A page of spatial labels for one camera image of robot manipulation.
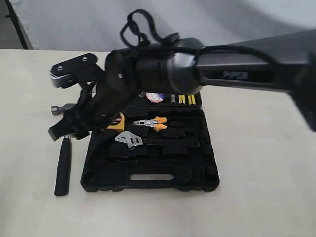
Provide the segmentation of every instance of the black plastic case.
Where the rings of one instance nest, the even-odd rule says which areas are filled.
[[[196,105],[170,103],[165,95],[161,103],[137,98],[122,112],[125,131],[142,138],[170,139],[169,147],[141,146],[132,151],[124,143],[114,141],[117,132],[92,132],[81,177],[87,192],[97,190],[176,188],[181,191],[213,191],[219,185],[219,176],[213,148],[208,134],[200,93],[195,95]],[[167,129],[155,132],[153,128],[135,126],[135,120],[167,117]],[[173,139],[198,139],[198,148],[172,146]],[[132,174],[171,174],[171,180],[131,180]]]

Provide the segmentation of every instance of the white backdrop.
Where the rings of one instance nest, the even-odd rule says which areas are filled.
[[[11,0],[34,49],[111,51],[137,8],[166,36],[206,45],[299,32],[316,26],[315,0]]]

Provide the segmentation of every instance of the table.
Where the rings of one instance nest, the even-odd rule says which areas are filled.
[[[61,139],[47,130],[60,118],[50,106],[76,102],[79,87],[54,88],[48,72],[81,54],[0,50],[0,236],[315,236],[316,133],[276,92],[202,90],[221,180],[212,193],[87,193],[85,138],[73,140],[69,195],[55,197]],[[103,67],[106,53],[95,54]]]

